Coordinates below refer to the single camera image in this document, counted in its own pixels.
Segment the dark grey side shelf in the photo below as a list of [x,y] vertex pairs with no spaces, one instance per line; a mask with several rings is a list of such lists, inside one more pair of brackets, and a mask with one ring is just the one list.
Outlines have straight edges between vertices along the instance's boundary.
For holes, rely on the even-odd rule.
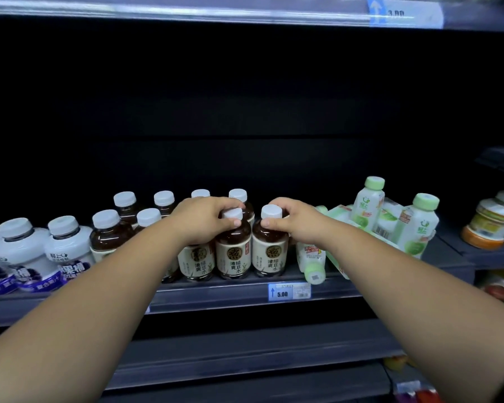
[[437,236],[453,250],[475,265],[477,270],[504,269],[504,245],[498,250],[476,248],[461,239],[461,228],[447,221],[440,222]]

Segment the person's left forearm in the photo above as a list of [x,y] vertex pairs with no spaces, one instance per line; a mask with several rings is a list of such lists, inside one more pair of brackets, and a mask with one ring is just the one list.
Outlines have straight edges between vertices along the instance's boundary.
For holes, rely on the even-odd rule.
[[185,244],[167,217],[0,335],[0,403],[94,403]]

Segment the person's right hand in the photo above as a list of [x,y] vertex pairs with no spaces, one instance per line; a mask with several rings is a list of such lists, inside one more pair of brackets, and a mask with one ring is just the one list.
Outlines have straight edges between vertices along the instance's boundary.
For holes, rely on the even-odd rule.
[[289,213],[287,220],[287,230],[283,231],[291,237],[302,243],[315,244],[325,248],[327,243],[329,223],[334,220],[320,213],[313,206],[302,201],[279,197],[271,201]]

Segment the person's right forearm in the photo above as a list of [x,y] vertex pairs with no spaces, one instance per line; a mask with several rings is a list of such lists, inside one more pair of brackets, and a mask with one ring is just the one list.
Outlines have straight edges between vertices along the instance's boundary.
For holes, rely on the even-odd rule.
[[503,302],[352,226],[320,233],[318,244],[446,403],[504,403]]

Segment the dark grey bottle shelf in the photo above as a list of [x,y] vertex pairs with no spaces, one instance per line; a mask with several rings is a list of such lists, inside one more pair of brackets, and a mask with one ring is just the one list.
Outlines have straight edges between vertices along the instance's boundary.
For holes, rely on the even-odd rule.
[[[353,283],[344,278],[329,261],[326,264],[326,272],[327,277],[322,284],[311,285],[310,299],[279,303],[361,296]],[[268,302],[268,284],[277,282],[305,282],[294,253],[290,255],[289,264],[282,276],[262,278],[250,273],[244,279],[227,280],[215,275],[201,282],[181,278],[162,284],[150,302],[147,313],[180,313],[273,304]],[[0,296],[0,327],[13,325],[50,295],[52,292],[18,291]]]

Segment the orange yellow label bottle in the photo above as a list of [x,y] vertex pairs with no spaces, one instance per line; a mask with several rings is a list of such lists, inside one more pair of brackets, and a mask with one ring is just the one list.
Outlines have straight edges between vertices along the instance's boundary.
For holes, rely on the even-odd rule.
[[478,203],[475,215],[460,236],[478,249],[497,250],[504,245],[504,190]]

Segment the grey metal shelf rail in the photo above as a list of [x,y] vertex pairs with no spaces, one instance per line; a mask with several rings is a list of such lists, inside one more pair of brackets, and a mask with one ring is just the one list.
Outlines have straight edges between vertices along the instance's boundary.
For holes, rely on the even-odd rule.
[[[421,1],[441,5],[443,29],[504,32],[504,5]],[[366,0],[0,0],[0,15],[372,27]]]

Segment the white bottle green cap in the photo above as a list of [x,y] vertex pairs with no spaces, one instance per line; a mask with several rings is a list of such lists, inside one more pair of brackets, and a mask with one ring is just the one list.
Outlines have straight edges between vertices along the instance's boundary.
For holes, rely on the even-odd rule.
[[350,220],[367,232],[373,231],[381,213],[385,197],[384,185],[384,178],[368,176],[351,209]]
[[296,243],[299,270],[311,285],[320,285],[326,279],[326,253],[314,244]]
[[404,253],[417,259],[422,258],[439,223],[435,213],[439,202],[439,198],[434,195],[418,193],[412,204],[403,208],[391,241]]

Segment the clear plastic multipack wrap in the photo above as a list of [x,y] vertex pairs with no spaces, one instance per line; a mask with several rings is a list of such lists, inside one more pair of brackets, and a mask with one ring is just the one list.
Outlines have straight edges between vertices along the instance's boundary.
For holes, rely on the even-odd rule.
[[[323,205],[318,205],[316,206],[316,209],[324,215],[327,215],[333,219],[342,221],[344,223],[352,224],[354,226],[355,223],[353,223],[350,220],[350,213],[352,207],[353,205],[338,205],[328,210],[327,207]],[[399,249],[399,247],[391,241],[391,237],[394,228],[396,226],[398,217],[400,216],[403,208],[404,207],[402,205],[390,200],[389,198],[385,198],[383,207],[381,209],[381,213],[378,216],[376,222],[376,226],[374,227],[373,231],[370,232],[370,234],[378,238],[379,240]]]

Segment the person's left hand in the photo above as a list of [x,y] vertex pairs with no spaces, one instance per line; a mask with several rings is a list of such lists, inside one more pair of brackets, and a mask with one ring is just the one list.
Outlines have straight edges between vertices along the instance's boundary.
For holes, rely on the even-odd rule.
[[184,245],[204,244],[227,230],[219,230],[220,213],[245,205],[235,198],[207,196],[184,199],[167,217],[167,222]]

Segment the cluster of brown drink bottles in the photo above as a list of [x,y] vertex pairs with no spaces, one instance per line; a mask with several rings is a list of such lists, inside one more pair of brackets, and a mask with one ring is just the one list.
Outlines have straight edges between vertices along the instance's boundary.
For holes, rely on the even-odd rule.
[[213,239],[204,244],[184,245],[167,222],[168,216],[162,216],[157,208],[144,209],[138,213],[138,225],[134,229],[121,220],[116,210],[96,213],[90,235],[96,264],[95,274],[90,277],[109,279],[112,285],[122,284],[126,288],[155,288],[178,261],[178,255],[185,248],[197,246],[206,248],[200,250],[200,266],[196,268],[195,261],[186,261],[183,274],[188,277],[210,275],[215,261],[206,261],[206,258],[214,255]]

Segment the large blue white price tag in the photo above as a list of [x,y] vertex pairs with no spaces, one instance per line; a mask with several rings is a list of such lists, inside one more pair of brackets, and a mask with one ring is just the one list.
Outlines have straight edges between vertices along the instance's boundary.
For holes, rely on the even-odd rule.
[[366,0],[372,27],[443,29],[444,13],[435,1]]

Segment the dark grey empty shelf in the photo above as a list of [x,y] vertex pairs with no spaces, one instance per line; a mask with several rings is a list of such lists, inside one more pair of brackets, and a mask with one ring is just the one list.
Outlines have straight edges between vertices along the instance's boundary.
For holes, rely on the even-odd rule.
[[377,319],[133,341],[107,390],[401,355]]

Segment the beige label tea bottle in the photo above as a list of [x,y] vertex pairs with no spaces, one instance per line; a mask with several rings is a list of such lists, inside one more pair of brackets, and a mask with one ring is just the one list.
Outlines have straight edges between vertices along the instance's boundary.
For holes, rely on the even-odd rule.
[[255,273],[259,277],[275,277],[283,274],[289,246],[289,234],[262,227],[266,218],[281,219],[283,210],[277,205],[264,205],[261,218],[255,221],[251,234],[251,257]]
[[222,218],[235,218],[241,224],[215,237],[216,268],[222,278],[240,279],[251,267],[251,225],[241,208],[224,210]]

